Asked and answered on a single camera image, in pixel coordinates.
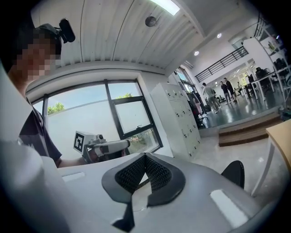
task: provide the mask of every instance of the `staircase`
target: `staircase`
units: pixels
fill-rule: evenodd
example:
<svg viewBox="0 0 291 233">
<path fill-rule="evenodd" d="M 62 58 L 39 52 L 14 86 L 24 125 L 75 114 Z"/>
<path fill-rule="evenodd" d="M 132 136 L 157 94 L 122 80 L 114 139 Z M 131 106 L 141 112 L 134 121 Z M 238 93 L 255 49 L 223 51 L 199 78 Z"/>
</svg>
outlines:
<svg viewBox="0 0 291 233">
<path fill-rule="evenodd" d="M 233 146 L 268 138 L 266 128 L 281 123 L 278 113 L 219 130 L 219 146 Z"/>
</svg>

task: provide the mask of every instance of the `floor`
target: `floor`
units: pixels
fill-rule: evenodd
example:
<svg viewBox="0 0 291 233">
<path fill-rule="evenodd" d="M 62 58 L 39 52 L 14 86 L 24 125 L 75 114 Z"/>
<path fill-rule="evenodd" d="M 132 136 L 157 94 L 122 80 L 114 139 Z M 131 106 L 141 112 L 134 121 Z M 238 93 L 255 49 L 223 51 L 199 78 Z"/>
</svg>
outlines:
<svg viewBox="0 0 291 233">
<path fill-rule="evenodd" d="M 267 142 L 268 139 L 263 139 L 242 145 L 219 147 L 218 137 L 204 137 L 201 139 L 196 157 L 191 162 L 222 173 L 232 161 L 240 160 L 245 168 L 244 190 L 251 194 L 266 163 Z M 287 166 L 279 151 L 275 150 L 270 170 L 255 200 L 263 207 L 280 198 L 288 182 Z M 151 185 L 148 183 L 138 189 L 132 196 L 136 225 L 149 212 L 146 204 L 147 196 L 150 194 Z"/>
<path fill-rule="evenodd" d="M 258 100 L 256 100 L 255 96 L 251 99 L 247 99 L 245 96 L 238 96 L 237 103 L 232 102 L 226 105 L 226 102 L 222 102 L 222 108 L 217 114 L 212 111 L 208 112 L 208 119 L 205 118 L 203 120 L 205 127 L 216 127 L 242 120 L 283 103 L 283 97 L 278 86 L 275 86 L 275 92 L 268 91 L 265 94 L 265 101 L 263 101 L 260 91 L 257 94 Z"/>
</svg>

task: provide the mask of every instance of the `sky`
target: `sky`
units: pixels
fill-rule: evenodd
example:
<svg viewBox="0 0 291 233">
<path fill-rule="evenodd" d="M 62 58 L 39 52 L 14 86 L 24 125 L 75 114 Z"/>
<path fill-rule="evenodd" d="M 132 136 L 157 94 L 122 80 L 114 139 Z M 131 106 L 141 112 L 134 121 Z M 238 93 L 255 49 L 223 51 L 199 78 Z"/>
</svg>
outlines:
<svg viewBox="0 0 291 233">
<path fill-rule="evenodd" d="M 108 84 L 112 99 L 131 93 L 132 96 L 139 96 L 135 83 L 112 83 Z M 52 96 L 48 100 L 48 106 L 60 102 L 65 109 L 87 104 L 95 101 L 107 100 L 105 85 L 88 86 Z M 42 112 L 42 102 L 34 105 L 35 109 Z"/>
</svg>

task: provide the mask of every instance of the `neck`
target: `neck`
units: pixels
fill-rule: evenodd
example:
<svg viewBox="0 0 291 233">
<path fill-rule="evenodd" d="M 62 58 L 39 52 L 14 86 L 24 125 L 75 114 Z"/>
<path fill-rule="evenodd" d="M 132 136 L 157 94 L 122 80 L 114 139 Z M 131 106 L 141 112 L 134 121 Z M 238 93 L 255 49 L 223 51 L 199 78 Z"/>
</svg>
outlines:
<svg viewBox="0 0 291 233">
<path fill-rule="evenodd" d="M 17 71 L 13 66 L 10 71 L 8 72 L 8 77 L 10 78 L 11 82 L 14 84 L 16 89 L 19 93 L 26 98 L 26 89 L 27 86 L 31 83 L 27 78 L 23 77 L 21 71 Z"/>
</svg>

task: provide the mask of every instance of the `balcony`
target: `balcony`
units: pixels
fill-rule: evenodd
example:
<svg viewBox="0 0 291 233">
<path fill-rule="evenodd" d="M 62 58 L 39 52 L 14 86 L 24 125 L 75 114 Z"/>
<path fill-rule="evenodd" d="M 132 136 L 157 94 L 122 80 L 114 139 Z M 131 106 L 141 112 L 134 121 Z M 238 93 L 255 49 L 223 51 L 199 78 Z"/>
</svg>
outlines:
<svg viewBox="0 0 291 233">
<path fill-rule="evenodd" d="M 216 72 L 222 70 L 226 66 L 230 65 L 231 63 L 239 60 L 240 58 L 248 55 L 248 51 L 244 48 L 244 46 L 238 48 L 237 50 L 233 51 L 229 55 L 223 57 L 218 62 L 214 63 L 195 77 L 199 82 L 205 80 L 206 78 L 210 77 L 211 75 L 215 74 Z"/>
</svg>

